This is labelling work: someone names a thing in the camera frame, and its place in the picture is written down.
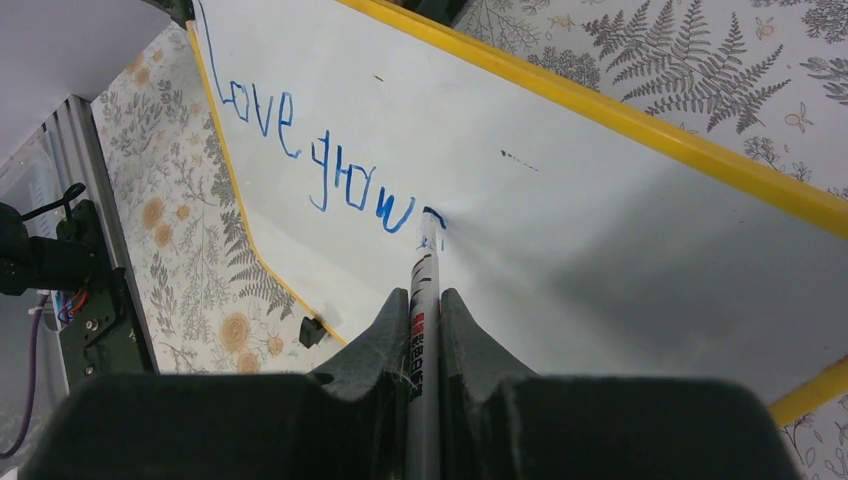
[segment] yellow whiteboard frame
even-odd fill
[[[848,240],[848,202],[840,198],[759,165],[726,148],[684,132],[660,119],[648,116],[402,7],[383,0],[336,1]],[[212,89],[200,56],[194,22],[189,22],[188,31],[227,169],[230,178],[235,179]],[[233,189],[244,219],[250,246],[257,259],[274,279],[294,294],[312,316],[317,317],[317,312],[289,288],[262,259],[254,245],[236,182],[233,182]],[[326,324],[324,326],[342,345],[346,344],[346,341],[335,331]],[[809,383],[775,402],[771,405],[770,411],[776,423],[784,425],[815,410],[845,390],[848,390],[848,362],[843,359],[827,368]]]

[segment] leaf pattern wallpaper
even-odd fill
[[[454,28],[848,199],[848,0],[469,0]]]
[[[848,0],[469,0],[454,28],[848,201]],[[308,370],[304,308],[250,248],[186,33],[93,105],[165,372]],[[848,395],[779,430],[848,478]]]
[[[163,372],[308,371],[306,315],[250,248],[186,32],[165,30],[92,105]]]

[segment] whiteboard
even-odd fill
[[[332,0],[195,6],[254,245],[343,339],[429,205],[442,288],[540,373],[771,402],[844,352],[845,241]]]

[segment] white marker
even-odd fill
[[[439,258],[436,232],[441,215],[424,207],[417,261],[409,296],[411,338],[409,378],[412,394],[406,425],[404,480],[439,478]]]

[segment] metal frame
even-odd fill
[[[87,189],[76,203],[88,199],[97,206],[97,216],[103,227],[109,259],[113,267],[124,267],[127,270],[126,280],[132,303],[135,305],[147,350],[153,355],[150,331],[144,309],[141,308],[138,285],[135,281],[103,151],[100,149],[91,105],[72,95],[53,112],[41,129],[46,133],[53,148],[61,188],[64,190],[73,183],[83,183]],[[155,358],[153,367],[155,372],[159,373]]]

